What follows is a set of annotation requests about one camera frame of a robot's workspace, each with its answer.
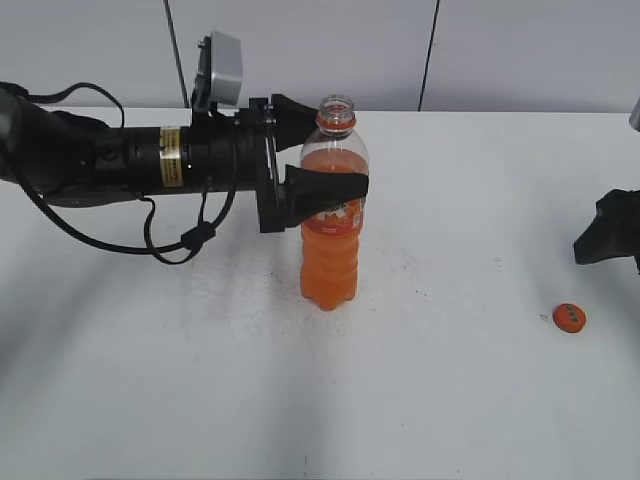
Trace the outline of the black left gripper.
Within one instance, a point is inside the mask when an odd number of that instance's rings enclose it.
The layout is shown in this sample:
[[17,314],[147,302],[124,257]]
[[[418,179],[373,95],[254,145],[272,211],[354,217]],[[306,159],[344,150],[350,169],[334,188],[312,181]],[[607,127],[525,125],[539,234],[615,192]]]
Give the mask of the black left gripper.
[[237,192],[254,192],[261,233],[280,233],[322,211],[364,198],[369,177],[286,166],[284,207],[277,150],[303,145],[317,128],[318,110],[285,95],[251,98],[233,116]]

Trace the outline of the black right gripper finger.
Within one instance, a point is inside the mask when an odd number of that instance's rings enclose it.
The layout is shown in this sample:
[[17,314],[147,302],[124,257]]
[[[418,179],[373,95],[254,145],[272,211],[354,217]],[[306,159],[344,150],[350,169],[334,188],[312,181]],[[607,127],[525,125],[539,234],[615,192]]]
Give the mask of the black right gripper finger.
[[578,265],[633,258],[639,268],[639,191],[613,189],[595,204],[595,217],[573,243]]

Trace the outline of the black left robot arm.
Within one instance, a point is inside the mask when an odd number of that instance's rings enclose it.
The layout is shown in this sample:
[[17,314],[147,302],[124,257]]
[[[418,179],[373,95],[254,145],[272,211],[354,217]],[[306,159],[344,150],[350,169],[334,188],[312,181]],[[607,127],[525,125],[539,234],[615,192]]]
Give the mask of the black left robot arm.
[[90,208],[139,196],[253,191],[260,229],[278,232],[327,205],[321,181],[299,167],[274,182],[268,159],[301,145],[314,109],[288,97],[252,98],[234,115],[193,113],[188,126],[111,127],[87,116],[43,109],[45,98],[1,85],[1,178],[18,174],[52,206]]

